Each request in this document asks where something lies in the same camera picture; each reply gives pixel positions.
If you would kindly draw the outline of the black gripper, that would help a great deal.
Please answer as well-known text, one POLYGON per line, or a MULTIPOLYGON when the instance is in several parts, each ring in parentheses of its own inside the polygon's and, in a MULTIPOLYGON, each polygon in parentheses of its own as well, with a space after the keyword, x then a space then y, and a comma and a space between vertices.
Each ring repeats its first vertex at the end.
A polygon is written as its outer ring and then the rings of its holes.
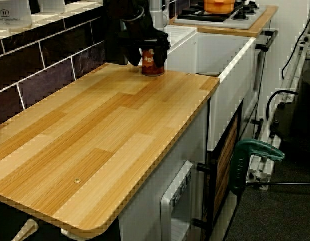
POLYGON ((150 12, 141 12, 134 18, 121 19, 126 30, 118 33, 118 43, 125 47, 125 56, 129 63, 138 66, 141 60, 139 48, 154 44, 154 63, 157 68, 163 67, 170 48, 168 34, 153 25, 150 12))

